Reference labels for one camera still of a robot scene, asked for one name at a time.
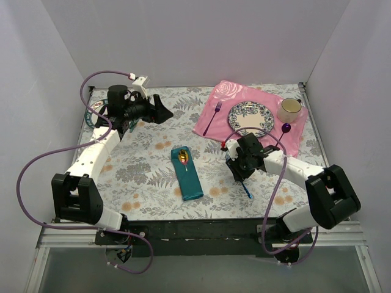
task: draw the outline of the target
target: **gold spoon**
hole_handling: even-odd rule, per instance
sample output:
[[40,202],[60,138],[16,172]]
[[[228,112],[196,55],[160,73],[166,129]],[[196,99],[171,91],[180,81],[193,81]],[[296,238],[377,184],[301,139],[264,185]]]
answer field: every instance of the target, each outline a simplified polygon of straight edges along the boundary
[[186,172],[188,171],[188,168],[186,164],[189,162],[189,154],[186,150],[182,149],[179,151],[178,155],[179,161],[184,165]]

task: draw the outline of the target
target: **robotic arm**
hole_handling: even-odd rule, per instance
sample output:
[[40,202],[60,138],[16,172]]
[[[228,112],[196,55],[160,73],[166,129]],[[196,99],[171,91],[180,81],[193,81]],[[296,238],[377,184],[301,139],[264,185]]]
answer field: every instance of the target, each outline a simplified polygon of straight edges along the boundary
[[[263,148],[253,133],[238,140],[228,140],[226,164],[235,180],[243,182],[255,170],[279,175],[284,154],[276,146]],[[277,218],[266,230],[266,238],[292,239],[297,232],[321,226],[332,229],[360,210],[361,204],[344,171],[337,165],[320,167],[287,158],[284,178],[307,191],[309,205],[293,209]]]
[[[112,122],[112,130],[104,140],[87,147],[65,174],[54,175],[51,185],[56,217],[100,228],[121,229],[126,216],[104,206],[96,183],[106,159],[122,140],[132,120],[141,118],[145,122],[161,124],[173,117],[159,95],[153,95],[154,104],[150,104],[144,87],[147,81],[147,77],[137,78],[133,82],[135,91],[131,93],[125,85],[109,87],[107,117]],[[98,118],[91,141],[108,129],[108,123]]]

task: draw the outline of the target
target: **pink napkin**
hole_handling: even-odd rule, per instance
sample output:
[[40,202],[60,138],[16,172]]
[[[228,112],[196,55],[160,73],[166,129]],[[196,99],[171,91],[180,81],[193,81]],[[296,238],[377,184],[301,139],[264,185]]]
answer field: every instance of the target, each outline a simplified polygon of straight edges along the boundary
[[[271,134],[279,138],[282,134],[281,126],[283,123],[277,118],[277,110],[282,100],[283,98],[271,93],[262,92],[261,90],[230,81],[222,81],[213,88],[201,116],[194,126],[193,132],[199,136],[203,136],[202,134],[214,114],[214,108],[219,101],[222,101],[221,110],[214,117],[205,137],[223,142],[233,132],[233,129],[228,123],[228,113],[230,109],[240,102],[253,101],[265,105],[272,112],[274,116],[274,127]],[[299,153],[300,137],[307,116],[308,110],[303,107],[298,118],[293,123],[290,123],[292,126],[291,131],[284,134],[282,137],[281,142],[287,148],[288,155],[290,156],[296,157]],[[240,137],[241,136],[235,134],[232,138],[238,139]],[[276,144],[276,141],[267,135],[259,138],[259,141],[264,147]]]

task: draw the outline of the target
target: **fork handle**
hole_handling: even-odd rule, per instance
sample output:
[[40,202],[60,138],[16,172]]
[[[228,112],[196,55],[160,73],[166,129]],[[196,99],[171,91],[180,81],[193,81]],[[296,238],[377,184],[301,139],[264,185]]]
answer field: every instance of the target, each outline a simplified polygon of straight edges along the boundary
[[210,124],[212,123],[213,118],[214,118],[214,116],[216,115],[216,113],[217,113],[217,112],[214,112],[213,117],[212,117],[212,119],[210,120],[208,126],[206,127],[206,130],[203,132],[202,136],[205,136],[205,134],[208,132],[209,126],[210,126]]

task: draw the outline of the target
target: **gray floor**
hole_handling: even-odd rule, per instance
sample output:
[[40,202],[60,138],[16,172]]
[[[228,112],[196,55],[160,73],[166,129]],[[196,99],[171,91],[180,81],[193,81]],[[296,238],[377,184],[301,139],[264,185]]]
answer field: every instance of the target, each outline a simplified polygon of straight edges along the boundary
[[[129,260],[140,269],[146,259]],[[161,256],[142,275],[108,266],[100,248],[52,248],[40,292],[368,292],[354,247],[317,247],[287,268],[249,256]]]

